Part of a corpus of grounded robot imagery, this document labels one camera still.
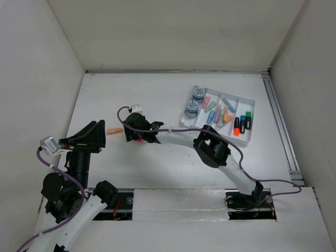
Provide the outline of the blue patterned tape roll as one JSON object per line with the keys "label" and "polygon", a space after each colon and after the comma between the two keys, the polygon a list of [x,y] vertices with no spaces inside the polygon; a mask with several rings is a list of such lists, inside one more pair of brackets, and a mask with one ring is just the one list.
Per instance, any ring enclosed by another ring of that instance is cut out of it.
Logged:
{"label": "blue patterned tape roll", "polygon": [[202,102],[205,97],[205,90],[202,87],[195,87],[192,92],[192,99]]}

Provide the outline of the blue eraser case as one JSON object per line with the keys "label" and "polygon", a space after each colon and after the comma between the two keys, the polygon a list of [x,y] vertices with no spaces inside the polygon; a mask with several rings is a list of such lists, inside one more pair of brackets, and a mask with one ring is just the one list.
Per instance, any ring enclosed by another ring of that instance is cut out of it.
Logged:
{"label": "blue eraser case", "polygon": [[211,125],[212,124],[212,121],[214,119],[214,116],[215,116],[215,111],[214,110],[211,110],[209,113],[208,113],[208,117],[207,117],[207,120],[206,120],[206,123]]}

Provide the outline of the green eraser case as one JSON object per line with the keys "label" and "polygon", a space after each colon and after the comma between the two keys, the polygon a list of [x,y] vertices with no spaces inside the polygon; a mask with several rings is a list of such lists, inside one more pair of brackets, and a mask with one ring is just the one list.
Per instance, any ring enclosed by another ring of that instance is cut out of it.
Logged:
{"label": "green eraser case", "polygon": [[210,112],[212,109],[214,109],[217,106],[217,103],[215,101],[212,101],[204,110],[205,113]]}

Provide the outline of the purple translucent marker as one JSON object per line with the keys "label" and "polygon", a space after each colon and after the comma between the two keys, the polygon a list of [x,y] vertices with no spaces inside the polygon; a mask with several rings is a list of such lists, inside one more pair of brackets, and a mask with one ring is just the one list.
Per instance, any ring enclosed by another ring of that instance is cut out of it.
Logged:
{"label": "purple translucent marker", "polygon": [[222,111],[222,105],[221,104],[219,104],[218,106],[217,106],[217,110],[216,110],[216,113],[215,113],[215,117],[214,117],[214,123],[218,123],[219,122],[219,120],[220,120],[220,116],[221,116],[221,111]]}

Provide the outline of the green cap clear marker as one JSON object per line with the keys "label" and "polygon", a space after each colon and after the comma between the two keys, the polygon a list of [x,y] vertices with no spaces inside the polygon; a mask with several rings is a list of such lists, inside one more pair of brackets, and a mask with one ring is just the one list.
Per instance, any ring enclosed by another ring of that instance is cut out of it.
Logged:
{"label": "green cap clear marker", "polygon": [[224,123],[224,115],[225,115],[225,109],[221,109],[219,117],[218,117],[218,121],[217,121],[217,125],[219,127],[221,127]]}

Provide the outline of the yellow cap translucent marker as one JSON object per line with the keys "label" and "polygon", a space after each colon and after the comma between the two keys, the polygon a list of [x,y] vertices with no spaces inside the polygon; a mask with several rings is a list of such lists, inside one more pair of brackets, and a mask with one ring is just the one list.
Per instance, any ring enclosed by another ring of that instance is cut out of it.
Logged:
{"label": "yellow cap translucent marker", "polygon": [[224,123],[229,123],[233,119],[233,117],[228,114],[228,111],[229,111],[229,107],[225,106],[225,108],[224,108],[224,115],[223,115],[223,122]]}

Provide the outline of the blue cap clear marker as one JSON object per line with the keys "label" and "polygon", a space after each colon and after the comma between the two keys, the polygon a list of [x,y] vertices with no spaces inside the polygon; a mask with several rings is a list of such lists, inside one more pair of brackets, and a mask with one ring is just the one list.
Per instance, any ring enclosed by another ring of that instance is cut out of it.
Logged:
{"label": "blue cap clear marker", "polygon": [[230,110],[232,113],[236,112],[235,107],[231,104],[231,102],[230,102],[228,99],[226,99],[226,98],[222,98],[222,100],[223,100],[223,102],[228,106],[229,110]]}

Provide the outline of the orange cap black highlighter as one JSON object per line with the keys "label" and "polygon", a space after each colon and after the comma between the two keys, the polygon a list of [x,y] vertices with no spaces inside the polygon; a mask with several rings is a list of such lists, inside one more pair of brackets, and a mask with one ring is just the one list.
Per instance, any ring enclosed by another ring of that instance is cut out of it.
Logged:
{"label": "orange cap black highlighter", "polygon": [[235,117],[234,121],[234,135],[239,136],[240,135],[240,119],[239,117]]}

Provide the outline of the blue cap black highlighter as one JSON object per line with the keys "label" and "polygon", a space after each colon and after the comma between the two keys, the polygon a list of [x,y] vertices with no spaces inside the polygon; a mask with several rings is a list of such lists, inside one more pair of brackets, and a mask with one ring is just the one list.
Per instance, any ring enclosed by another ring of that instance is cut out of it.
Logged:
{"label": "blue cap black highlighter", "polygon": [[241,134],[245,133],[245,129],[246,129],[246,116],[245,115],[241,115],[240,116],[240,124],[239,124],[239,131]]}

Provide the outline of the green cap black highlighter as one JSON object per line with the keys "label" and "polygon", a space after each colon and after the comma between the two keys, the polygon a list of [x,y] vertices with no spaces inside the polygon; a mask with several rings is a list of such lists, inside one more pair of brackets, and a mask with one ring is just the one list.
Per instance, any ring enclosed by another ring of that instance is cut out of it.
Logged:
{"label": "green cap black highlighter", "polygon": [[252,116],[251,116],[251,111],[246,111],[246,129],[250,130],[251,129],[251,120],[252,120]]}

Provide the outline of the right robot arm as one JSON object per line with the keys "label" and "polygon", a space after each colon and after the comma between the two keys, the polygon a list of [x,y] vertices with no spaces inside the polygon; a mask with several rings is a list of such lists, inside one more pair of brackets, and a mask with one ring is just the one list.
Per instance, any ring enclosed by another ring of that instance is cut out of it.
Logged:
{"label": "right robot arm", "polygon": [[234,197],[240,209],[256,207],[261,202],[263,185],[245,174],[232,156],[228,142],[211,126],[201,129],[163,129],[163,122],[149,123],[140,113],[131,113],[122,121],[128,142],[142,139],[148,143],[175,144],[196,151],[202,162],[219,169],[237,187]]}

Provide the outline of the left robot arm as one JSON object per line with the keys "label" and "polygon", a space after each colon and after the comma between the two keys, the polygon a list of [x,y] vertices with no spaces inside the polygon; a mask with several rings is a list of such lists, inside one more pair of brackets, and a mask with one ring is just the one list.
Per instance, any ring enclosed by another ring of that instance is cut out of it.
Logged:
{"label": "left robot arm", "polygon": [[40,141],[38,159],[54,172],[43,180],[46,199],[42,230],[29,240],[28,251],[70,251],[88,224],[105,208],[120,206],[118,189],[108,181],[87,190],[90,158],[106,145],[105,121],[91,121],[78,133]]}

